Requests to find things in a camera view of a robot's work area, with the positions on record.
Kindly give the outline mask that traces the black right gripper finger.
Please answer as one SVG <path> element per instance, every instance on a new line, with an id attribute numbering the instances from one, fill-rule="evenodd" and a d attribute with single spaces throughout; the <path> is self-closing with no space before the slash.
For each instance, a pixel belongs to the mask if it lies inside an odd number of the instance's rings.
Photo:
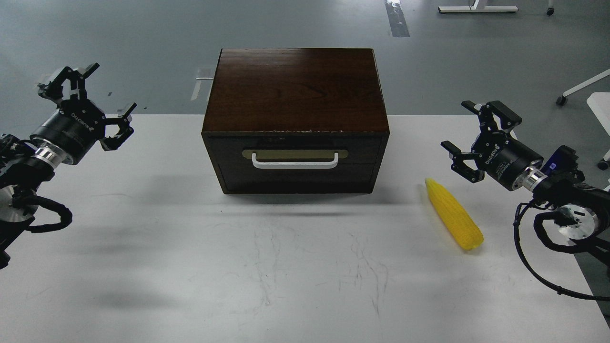
<path id="1" fill-rule="evenodd" d="M 450 141 L 442 141 L 440 145 L 449 152 L 449 158 L 452 160 L 451 170 L 473 184 L 484 180 L 485 173 L 483 170 L 473 169 L 466 165 L 466 161 L 479 163 L 482 158 L 481 153 L 462 152 Z"/>
<path id="2" fill-rule="evenodd" d="M 512 130 L 522 123 L 522 118 L 501 101 L 475 104 L 466 100 L 460 105 L 477 115 L 480 135 L 510 135 Z"/>

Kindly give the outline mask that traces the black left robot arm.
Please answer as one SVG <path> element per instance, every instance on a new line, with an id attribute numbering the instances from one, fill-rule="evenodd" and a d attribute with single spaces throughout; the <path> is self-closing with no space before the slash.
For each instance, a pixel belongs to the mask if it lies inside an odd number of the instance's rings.
<path id="1" fill-rule="evenodd" d="M 73 214 L 65 205 L 37 195 L 61 164 L 76 165 L 95 143 L 105 151 L 117 150 L 132 134 L 131 113 L 136 104 L 117 117 L 107 117 L 92 102 L 86 80 L 100 67 L 58 69 L 38 94 L 51 100 L 55 112 L 28 139 L 1 136 L 0 243 L 1 267 L 9 264 L 6 249 L 22 234 L 56 232 L 67 228 Z"/>

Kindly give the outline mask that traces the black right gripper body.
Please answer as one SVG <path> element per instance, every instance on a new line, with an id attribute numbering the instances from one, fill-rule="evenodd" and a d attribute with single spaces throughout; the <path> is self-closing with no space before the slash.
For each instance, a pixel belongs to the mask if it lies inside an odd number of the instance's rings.
<path id="1" fill-rule="evenodd" d="M 540 154 L 503 131 L 482 132 L 471 151 L 479 155 L 475 165 L 508 191 L 521 187 L 527 167 L 539 168 L 543 162 Z"/>

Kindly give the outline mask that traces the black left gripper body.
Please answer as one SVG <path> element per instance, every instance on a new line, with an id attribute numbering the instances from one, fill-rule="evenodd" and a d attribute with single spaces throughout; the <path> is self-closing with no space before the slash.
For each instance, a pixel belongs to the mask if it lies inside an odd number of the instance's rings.
<path id="1" fill-rule="evenodd" d="M 48 141 L 67 154 L 63 163 L 76 165 L 100 140 L 105 113 L 91 100 L 63 100 L 59 108 L 30 135 L 32 142 Z"/>

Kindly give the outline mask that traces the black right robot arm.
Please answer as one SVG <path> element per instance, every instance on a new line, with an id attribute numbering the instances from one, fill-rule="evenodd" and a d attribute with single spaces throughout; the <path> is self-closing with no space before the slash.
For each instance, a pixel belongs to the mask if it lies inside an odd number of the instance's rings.
<path id="1" fill-rule="evenodd" d="M 441 143 L 452 159 L 451 169 L 472 183 L 488 174 L 508 191 L 524 187 L 532 192 L 535 204 L 552 208 L 534 220 L 545 247 L 570 254 L 587 252 L 608 265 L 609 243 L 599 234 L 609 227 L 609 193 L 585 183 L 575 150 L 562 145 L 543 162 L 540 154 L 512 137 L 522 119 L 501 101 L 461 105 L 477 115 L 480 134 L 470 152 L 450 141 Z"/>

